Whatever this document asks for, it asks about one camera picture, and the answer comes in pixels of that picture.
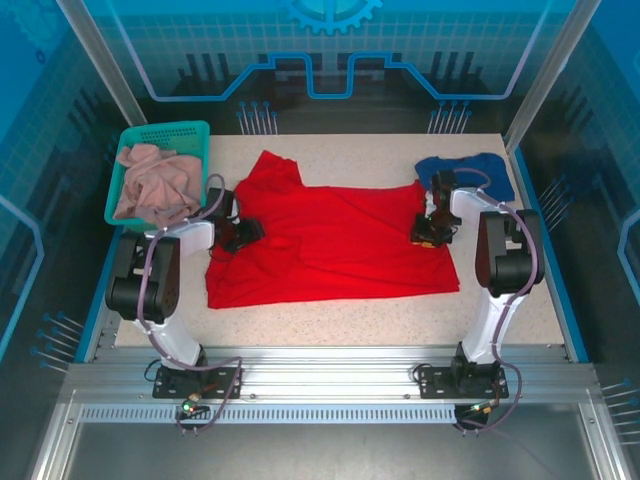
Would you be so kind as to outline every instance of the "red t-shirt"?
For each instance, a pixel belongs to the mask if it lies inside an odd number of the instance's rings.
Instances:
[[[263,152],[235,190],[265,237],[230,256],[214,249],[209,307],[458,291],[446,247],[409,242],[424,189],[306,187],[298,165]]]

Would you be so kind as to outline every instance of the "glass panel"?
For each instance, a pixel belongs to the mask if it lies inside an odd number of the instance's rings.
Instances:
[[[197,117],[212,133],[269,133],[275,127],[256,120],[275,114],[279,133],[486,133],[506,131],[573,4],[91,0],[88,8],[151,122]]]
[[[56,369],[64,371],[78,337],[54,333],[43,315],[64,311],[75,330],[85,322],[112,237],[102,212],[125,125],[55,2],[3,6],[0,464],[2,478],[27,478],[62,383]]]
[[[521,144],[598,377],[603,385],[630,377],[636,388],[640,383],[638,15],[637,3],[602,2]],[[632,398],[628,393],[616,397],[622,403],[616,413],[632,409],[625,404]],[[633,423],[620,431],[637,430]],[[640,451],[630,452],[638,465]]]

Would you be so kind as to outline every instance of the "white table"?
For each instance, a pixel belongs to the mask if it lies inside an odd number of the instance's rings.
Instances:
[[[212,136],[209,173],[227,188],[247,177],[263,150],[298,162],[306,185],[387,188],[407,185],[414,165],[428,156],[459,158],[481,152],[507,158],[500,135],[282,135]],[[507,169],[516,189],[513,173]],[[179,308],[206,346],[451,345],[474,318],[480,287],[474,272],[476,232],[463,227],[450,247],[460,279],[457,293],[379,300],[335,300],[211,310],[204,273],[209,254],[182,268]],[[535,287],[506,334],[510,344],[564,343],[546,281]],[[117,346],[146,346],[145,335],[121,322]]]

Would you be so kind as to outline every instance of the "metal frame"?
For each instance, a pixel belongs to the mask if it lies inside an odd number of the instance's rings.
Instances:
[[[82,0],[57,0],[57,3],[127,123],[129,125],[146,124],[147,119],[142,113],[140,105],[138,105],[84,2]]]
[[[244,347],[211,348],[207,354],[212,360],[244,358],[242,394],[230,403],[224,423],[451,423],[447,412],[460,402],[421,400],[411,373],[419,363],[447,365],[454,351],[454,346]],[[579,406],[594,474],[635,478],[591,364],[568,362],[561,346],[505,346],[503,354],[521,367],[521,403]],[[172,423],[178,402],[151,398],[151,384],[142,377],[155,358],[151,348],[101,348],[93,363],[71,365],[32,478],[62,478],[80,424]],[[507,378],[515,381],[511,373]],[[209,403],[215,408],[218,402]],[[329,413],[294,418],[314,411]]]
[[[513,154],[529,129],[531,122],[547,98],[551,87],[564,69],[569,56],[580,41],[591,17],[598,9],[601,0],[576,0],[567,21],[558,34],[551,51],[540,67],[531,88],[522,101],[511,126],[505,136],[507,153]]]

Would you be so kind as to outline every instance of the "pink cloth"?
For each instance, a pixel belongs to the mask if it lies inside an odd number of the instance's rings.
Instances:
[[[199,158],[138,143],[124,147],[116,160],[128,168],[113,218],[139,217],[164,228],[200,208]]]

